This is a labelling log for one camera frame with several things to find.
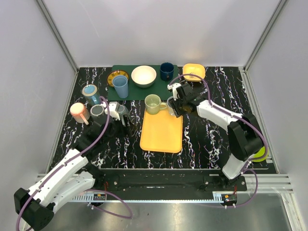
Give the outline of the grey white-inside mug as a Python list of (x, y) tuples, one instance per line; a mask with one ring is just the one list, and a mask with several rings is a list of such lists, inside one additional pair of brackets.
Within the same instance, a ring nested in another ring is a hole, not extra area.
[(119, 104), (118, 102), (115, 103), (115, 119), (121, 120), (124, 116), (129, 115), (127, 107), (124, 105)]

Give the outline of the light blue mug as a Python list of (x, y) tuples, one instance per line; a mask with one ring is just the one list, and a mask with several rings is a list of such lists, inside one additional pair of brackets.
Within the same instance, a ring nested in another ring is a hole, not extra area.
[(167, 109), (168, 109), (168, 112), (171, 116), (175, 116), (174, 110), (171, 106), (171, 100), (173, 100), (172, 96), (167, 99)]

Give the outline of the dark grey mug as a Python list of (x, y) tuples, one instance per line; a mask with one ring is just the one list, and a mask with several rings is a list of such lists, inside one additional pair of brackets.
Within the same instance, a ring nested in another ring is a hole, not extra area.
[(90, 109), (90, 115), (92, 119), (98, 120), (101, 118), (103, 115), (105, 115), (105, 107), (102, 104), (96, 104)]

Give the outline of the pale green mug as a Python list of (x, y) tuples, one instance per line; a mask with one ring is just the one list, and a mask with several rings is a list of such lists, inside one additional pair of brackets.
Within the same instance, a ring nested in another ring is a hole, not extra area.
[(160, 97), (155, 94), (150, 94), (146, 96), (144, 103), (146, 112), (150, 115), (156, 115), (161, 110), (167, 109), (167, 104), (162, 102)]

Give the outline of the light blue plastic cup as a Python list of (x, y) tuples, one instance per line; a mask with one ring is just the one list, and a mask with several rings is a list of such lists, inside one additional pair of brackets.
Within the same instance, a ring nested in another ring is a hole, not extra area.
[(125, 76), (114, 77), (112, 84), (121, 99), (128, 97), (128, 79)]

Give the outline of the pink mug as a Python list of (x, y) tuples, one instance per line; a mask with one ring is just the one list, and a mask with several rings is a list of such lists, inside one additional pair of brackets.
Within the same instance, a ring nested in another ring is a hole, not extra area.
[(82, 103), (74, 103), (70, 107), (70, 114), (78, 123), (89, 125), (90, 113)]

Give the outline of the navy blue mug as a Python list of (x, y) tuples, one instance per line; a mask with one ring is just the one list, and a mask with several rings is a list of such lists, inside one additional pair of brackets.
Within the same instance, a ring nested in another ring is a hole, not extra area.
[(160, 65), (160, 77), (163, 81), (170, 81), (174, 75), (174, 65), (172, 63), (162, 63)]

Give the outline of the blue butterfly mug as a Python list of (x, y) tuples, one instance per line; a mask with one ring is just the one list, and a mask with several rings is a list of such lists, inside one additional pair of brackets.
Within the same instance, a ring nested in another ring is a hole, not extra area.
[(100, 104), (100, 95), (97, 86), (88, 84), (82, 89), (82, 95), (91, 106)]

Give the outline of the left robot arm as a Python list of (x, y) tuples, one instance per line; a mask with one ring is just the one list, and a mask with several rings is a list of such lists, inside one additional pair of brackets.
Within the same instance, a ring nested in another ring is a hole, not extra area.
[(40, 181), (29, 189), (18, 189), (14, 194), (17, 223), (26, 222), (40, 231), (67, 202), (84, 191), (98, 191), (93, 204), (106, 196), (107, 190), (118, 188), (119, 176), (106, 174), (91, 162), (98, 150), (112, 138), (131, 135), (135, 126), (129, 115), (101, 115), (84, 129), (66, 156)]

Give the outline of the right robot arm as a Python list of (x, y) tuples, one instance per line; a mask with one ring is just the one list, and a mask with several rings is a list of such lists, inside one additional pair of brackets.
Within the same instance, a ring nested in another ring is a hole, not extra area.
[(222, 190), (231, 190), (236, 184), (235, 178), (244, 172), (248, 162), (254, 159), (253, 156), (262, 148), (267, 149), (267, 142), (256, 117), (227, 110), (208, 97), (193, 92), (189, 84), (174, 83), (168, 85), (167, 89), (173, 94), (170, 104), (176, 117), (196, 114), (227, 132), (231, 155), (222, 167), (224, 176), (218, 179), (218, 184)]

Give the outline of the dark green mat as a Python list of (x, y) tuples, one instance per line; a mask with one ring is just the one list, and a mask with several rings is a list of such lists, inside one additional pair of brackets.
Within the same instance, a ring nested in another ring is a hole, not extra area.
[(160, 65), (150, 65), (155, 71), (156, 71), (156, 80), (154, 81), (154, 84), (148, 88), (140, 88), (135, 83), (133, 83), (133, 80), (131, 79), (131, 73), (134, 68), (136, 68), (137, 65), (113, 65), (112, 66), (112, 72), (116, 70), (122, 70), (126, 71), (129, 74), (129, 80), (128, 80), (128, 97), (121, 99), (116, 90), (113, 87), (108, 87), (108, 101), (142, 101), (145, 99), (145, 97), (149, 94), (156, 94), (158, 95), (161, 100), (167, 100), (170, 96), (172, 96), (172, 93), (168, 91), (167, 84), (169, 81), (163, 81), (160, 78)]

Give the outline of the yellow plastic tray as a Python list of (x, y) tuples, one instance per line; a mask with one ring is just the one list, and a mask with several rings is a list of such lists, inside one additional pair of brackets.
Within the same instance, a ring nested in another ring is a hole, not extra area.
[(172, 116), (167, 109), (156, 115), (145, 111), (140, 147), (144, 151), (178, 153), (182, 150), (182, 133), (182, 116)]

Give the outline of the yellow square bowl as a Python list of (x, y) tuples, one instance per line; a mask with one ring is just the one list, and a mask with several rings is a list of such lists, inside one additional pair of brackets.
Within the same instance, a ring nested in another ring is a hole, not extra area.
[[(204, 79), (205, 78), (205, 67), (202, 66), (201, 64), (185, 64), (183, 66), (182, 73), (197, 75), (200, 78)], [(184, 76), (184, 79), (190, 82), (201, 82), (201, 79), (195, 76), (190, 76), (190, 75)]]

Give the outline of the yellow patterned saucer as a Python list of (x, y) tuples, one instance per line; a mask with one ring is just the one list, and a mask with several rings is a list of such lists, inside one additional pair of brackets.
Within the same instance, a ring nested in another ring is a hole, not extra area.
[(116, 76), (125, 76), (127, 78), (127, 80), (129, 80), (129, 74), (128, 72), (124, 71), (124, 70), (114, 70), (112, 71), (108, 76), (107, 76), (107, 84), (110, 87), (114, 87), (113, 86), (113, 79)]

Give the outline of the white bowl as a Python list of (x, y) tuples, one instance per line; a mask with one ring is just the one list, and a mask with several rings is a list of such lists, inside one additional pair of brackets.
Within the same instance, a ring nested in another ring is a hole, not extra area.
[(156, 71), (147, 65), (138, 66), (131, 73), (133, 82), (140, 88), (152, 86), (156, 80), (156, 76)]

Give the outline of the lime green plate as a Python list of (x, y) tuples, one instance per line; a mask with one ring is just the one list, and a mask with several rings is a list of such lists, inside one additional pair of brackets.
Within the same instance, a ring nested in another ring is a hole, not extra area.
[(261, 158), (261, 157), (264, 155), (264, 153), (265, 153), (265, 147), (263, 146), (263, 147), (252, 157), (252, 158), (253, 158), (252, 162), (258, 163), (258, 162), (262, 162), (262, 161), (266, 160), (266, 158), (268, 157), (268, 154), (267, 154), (265, 157)]

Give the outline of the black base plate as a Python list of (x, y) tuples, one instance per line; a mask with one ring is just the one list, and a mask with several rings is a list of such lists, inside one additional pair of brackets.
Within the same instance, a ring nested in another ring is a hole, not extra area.
[(133, 202), (211, 200), (213, 192), (247, 191), (243, 176), (226, 180), (211, 169), (102, 169), (94, 188)]

